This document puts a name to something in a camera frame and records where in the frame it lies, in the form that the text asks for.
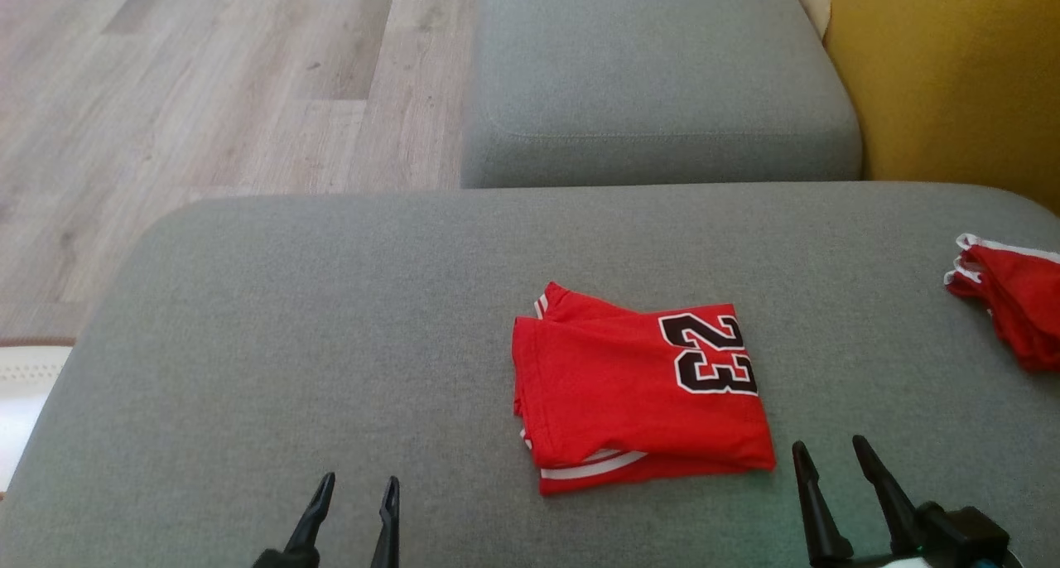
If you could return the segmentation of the small grey sofa cushion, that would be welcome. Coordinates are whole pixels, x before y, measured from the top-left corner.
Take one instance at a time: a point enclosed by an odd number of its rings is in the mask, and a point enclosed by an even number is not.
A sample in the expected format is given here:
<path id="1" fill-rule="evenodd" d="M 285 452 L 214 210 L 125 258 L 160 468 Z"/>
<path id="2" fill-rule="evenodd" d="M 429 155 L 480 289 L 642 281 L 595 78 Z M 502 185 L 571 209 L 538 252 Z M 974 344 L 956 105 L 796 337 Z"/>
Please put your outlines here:
<path id="1" fill-rule="evenodd" d="M 476 0 L 466 188 L 856 181 L 799 0 Z"/>

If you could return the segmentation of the red shorts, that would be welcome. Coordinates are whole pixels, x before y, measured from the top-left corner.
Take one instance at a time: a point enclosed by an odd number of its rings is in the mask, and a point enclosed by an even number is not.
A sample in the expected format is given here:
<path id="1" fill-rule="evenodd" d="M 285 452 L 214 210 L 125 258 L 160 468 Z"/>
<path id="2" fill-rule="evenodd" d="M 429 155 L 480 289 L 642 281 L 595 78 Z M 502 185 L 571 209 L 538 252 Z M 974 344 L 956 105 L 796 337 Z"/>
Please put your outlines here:
<path id="1" fill-rule="evenodd" d="M 947 291 L 980 301 L 1000 341 L 1029 373 L 1060 374 L 1060 253 L 962 233 Z"/>

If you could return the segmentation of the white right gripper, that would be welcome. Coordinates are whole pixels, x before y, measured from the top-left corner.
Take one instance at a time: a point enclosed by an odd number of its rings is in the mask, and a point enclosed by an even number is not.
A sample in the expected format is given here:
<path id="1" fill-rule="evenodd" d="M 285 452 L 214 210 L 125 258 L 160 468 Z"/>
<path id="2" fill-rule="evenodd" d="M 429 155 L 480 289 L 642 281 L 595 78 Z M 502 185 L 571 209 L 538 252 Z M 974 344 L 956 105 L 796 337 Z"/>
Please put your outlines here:
<path id="1" fill-rule="evenodd" d="M 889 531 L 889 548 L 893 553 L 858 558 L 858 568 L 930 568 L 928 560 L 913 554 L 923 548 L 923 532 L 917 526 L 916 510 L 908 495 L 874 452 L 874 447 L 866 437 L 852 436 L 852 445 L 860 469 L 874 489 Z M 826 505 L 824 493 L 819 489 L 817 466 L 802 440 L 794 442 L 792 455 L 809 565 L 848 566 L 853 558 L 852 545 L 841 535 L 836 520 Z"/>

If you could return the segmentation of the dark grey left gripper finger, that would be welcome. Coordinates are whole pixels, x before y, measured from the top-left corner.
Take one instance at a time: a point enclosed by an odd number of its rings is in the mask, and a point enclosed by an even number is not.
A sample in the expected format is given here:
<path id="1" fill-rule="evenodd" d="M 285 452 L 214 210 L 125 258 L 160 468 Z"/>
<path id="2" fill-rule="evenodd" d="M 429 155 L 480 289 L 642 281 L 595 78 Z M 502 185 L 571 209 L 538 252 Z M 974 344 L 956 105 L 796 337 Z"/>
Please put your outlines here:
<path id="1" fill-rule="evenodd" d="M 370 568 L 400 568 L 400 480 L 390 476 L 379 508 L 381 531 Z"/>
<path id="2" fill-rule="evenodd" d="M 321 523 L 325 522 L 330 505 L 332 504 L 335 485 L 336 474 L 334 471 L 329 471 L 319 482 L 314 495 L 311 496 L 306 511 L 301 515 L 294 531 L 292 531 L 292 537 L 288 538 L 287 544 L 284 546 L 285 553 L 294 554 L 315 551 Z"/>

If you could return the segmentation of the yellow sofa cushion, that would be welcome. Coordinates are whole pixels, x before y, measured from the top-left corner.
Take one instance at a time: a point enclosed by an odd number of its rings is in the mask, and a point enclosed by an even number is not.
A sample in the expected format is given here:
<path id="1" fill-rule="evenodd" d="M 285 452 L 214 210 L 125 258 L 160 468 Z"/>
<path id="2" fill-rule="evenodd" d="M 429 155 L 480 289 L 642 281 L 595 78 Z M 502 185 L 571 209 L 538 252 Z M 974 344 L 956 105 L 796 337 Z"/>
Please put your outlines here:
<path id="1" fill-rule="evenodd" d="M 1060 214 L 1060 0 L 830 1 L 865 178 L 993 187 Z"/>

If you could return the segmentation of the red jersey with white sleeves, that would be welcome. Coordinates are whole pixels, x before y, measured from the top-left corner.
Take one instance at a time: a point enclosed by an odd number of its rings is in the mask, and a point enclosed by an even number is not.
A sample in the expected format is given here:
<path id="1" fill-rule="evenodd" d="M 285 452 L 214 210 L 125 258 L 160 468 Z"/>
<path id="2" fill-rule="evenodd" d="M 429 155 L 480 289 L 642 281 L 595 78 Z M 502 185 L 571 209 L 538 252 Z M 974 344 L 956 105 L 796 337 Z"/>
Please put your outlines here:
<path id="1" fill-rule="evenodd" d="M 549 282 L 511 355 L 544 497 L 776 467 L 730 303 L 641 314 Z"/>

